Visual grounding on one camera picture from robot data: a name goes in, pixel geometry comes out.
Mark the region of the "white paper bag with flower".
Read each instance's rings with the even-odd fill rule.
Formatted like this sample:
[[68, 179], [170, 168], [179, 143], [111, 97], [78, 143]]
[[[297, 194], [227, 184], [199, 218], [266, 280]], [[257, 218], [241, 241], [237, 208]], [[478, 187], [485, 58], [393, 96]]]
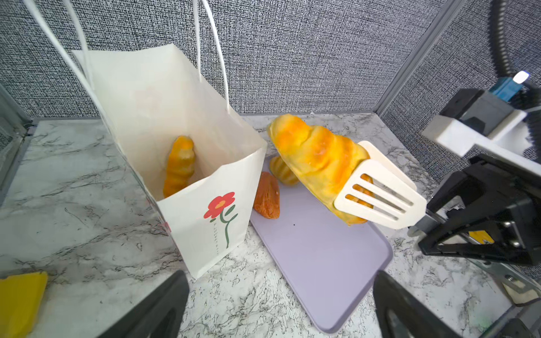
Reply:
[[[81, 48], [67, 52], [35, 2], [25, 3], [93, 100], [125, 162], [163, 219], [194, 278], [241, 244], [267, 143], [175, 45], [135, 52], [91, 50], [70, 1]], [[168, 158], [180, 136], [194, 143], [194, 175], [166, 196]]]

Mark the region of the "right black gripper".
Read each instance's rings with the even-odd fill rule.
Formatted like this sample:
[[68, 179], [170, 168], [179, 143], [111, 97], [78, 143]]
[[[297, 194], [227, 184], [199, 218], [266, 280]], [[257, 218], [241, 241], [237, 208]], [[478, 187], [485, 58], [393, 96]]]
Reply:
[[469, 162], [428, 203], [435, 213], [460, 197], [464, 208], [448, 211], [419, 242], [423, 254], [540, 264], [540, 177], [485, 154]]

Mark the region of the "small striped croissant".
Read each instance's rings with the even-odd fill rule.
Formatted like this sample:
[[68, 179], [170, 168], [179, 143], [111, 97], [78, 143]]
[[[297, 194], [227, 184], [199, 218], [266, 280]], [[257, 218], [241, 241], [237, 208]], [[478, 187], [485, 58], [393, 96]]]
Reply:
[[179, 136], [168, 157], [163, 196], [168, 198], [186, 188], [194, 175], [194, 167], [194, 142], [190, 137]]

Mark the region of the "large striped croissant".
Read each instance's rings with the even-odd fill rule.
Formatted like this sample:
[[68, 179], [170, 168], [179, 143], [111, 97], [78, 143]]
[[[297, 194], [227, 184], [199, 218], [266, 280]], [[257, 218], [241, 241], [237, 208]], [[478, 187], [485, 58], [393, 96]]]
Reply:
[[277, 117], [267, 132], [278, 156], [325, 207], [348, 225], [366, 222], [338, 211], [333, 205], [356, 167], [369, 158], [363, 147], [322, 126], [307, 125], [290, 114]]

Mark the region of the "steel tongs with white tips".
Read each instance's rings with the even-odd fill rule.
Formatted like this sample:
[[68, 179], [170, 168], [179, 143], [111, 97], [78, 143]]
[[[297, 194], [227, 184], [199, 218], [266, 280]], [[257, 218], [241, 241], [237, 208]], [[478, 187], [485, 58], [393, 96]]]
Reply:
[[408, 228], [412, 237], [427, 235], [444, 221], [427, 209], [415, 183], [368, 141], [359, 142], [369, 158], [353, 171], [333, 202], [338, 211], [391, 230]]

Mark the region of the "small striped roll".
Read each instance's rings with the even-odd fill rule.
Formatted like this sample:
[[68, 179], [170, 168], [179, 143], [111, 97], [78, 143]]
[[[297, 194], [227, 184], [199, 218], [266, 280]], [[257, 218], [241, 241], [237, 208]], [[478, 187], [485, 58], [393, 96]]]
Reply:
[[271, 173], [283, 184], [295, 186], [299, 179], [293, 171], [286, 165], [280, 156], [275, 156], [270, 160], [269, 169]]

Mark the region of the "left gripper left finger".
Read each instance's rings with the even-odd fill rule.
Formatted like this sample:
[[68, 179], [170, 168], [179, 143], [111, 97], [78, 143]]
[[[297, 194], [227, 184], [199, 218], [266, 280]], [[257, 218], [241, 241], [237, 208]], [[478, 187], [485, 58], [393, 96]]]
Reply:
[[182, 270], [173, 273], [101, 337], [177, 337], [190, 287]]

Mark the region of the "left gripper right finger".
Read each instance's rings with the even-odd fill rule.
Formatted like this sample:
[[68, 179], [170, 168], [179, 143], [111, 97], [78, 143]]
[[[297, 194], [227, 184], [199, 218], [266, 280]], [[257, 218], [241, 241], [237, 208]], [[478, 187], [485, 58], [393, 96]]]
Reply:
[[376, 273], [373, 298], [383, 337], [459, 336], [383, 270]]

